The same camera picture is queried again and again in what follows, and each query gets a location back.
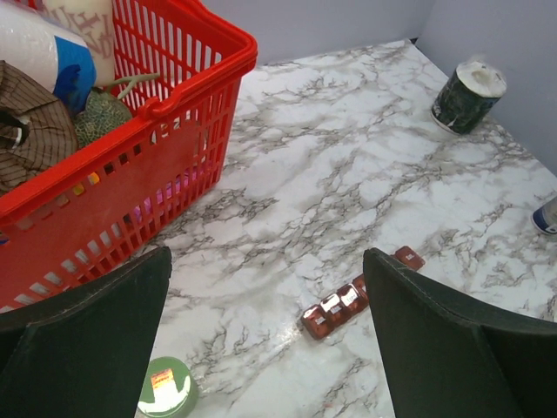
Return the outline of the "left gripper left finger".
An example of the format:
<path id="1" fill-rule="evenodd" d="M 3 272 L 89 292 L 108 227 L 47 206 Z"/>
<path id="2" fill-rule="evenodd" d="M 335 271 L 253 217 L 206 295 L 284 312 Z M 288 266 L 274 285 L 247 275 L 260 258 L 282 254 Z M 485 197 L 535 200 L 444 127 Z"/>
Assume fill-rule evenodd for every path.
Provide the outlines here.
<path id="1" fill-rule="evenodd" d="M 156 248 L 1 316 L 3 417 L 132 417 L 171 277 Z"/>

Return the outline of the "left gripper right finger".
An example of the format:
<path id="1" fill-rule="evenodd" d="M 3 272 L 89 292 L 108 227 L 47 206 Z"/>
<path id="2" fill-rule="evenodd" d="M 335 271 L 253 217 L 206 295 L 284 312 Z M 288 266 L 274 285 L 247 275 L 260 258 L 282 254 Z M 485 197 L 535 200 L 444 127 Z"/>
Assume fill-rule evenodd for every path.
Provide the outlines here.
<path id="1" fill-rule="evenodd" d="M 554 417 L 556 325 L 489 305 L 378 248 L 363 274 L 398 417 Z"/>

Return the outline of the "green pill bottle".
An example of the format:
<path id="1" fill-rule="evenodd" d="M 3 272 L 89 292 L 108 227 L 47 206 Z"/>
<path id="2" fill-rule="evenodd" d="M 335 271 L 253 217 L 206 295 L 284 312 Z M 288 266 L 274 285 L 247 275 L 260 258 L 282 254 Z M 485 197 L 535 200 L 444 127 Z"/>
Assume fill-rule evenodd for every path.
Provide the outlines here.
<path id="1" fill-rule="evenodd" d="M 198 402 L 198 385 L 178 358 L 163 356 L 147 367 L 138 401 L 145 417 L 187 417 Z"/>

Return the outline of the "brown weekly pill organizer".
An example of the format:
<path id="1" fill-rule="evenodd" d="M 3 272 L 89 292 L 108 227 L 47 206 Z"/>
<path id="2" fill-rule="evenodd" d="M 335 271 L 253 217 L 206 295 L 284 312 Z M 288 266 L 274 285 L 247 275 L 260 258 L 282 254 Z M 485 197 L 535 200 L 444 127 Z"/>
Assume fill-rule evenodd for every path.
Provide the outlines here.
<path id="1" fill-rule="evenodd" d="M 378 248 L 363 254 L 363 286 L 352 282 L 325 297 L 319 304 L 306 309 L 300 322 L 316 340 L 321 340 L 364 310 L 370 310 L 381 349 L 410 340 L 404 329 L 418 314 L 412 277 L 425 261 L 410 247 L 399 250 L 400 257 L 390 257 Z"/>

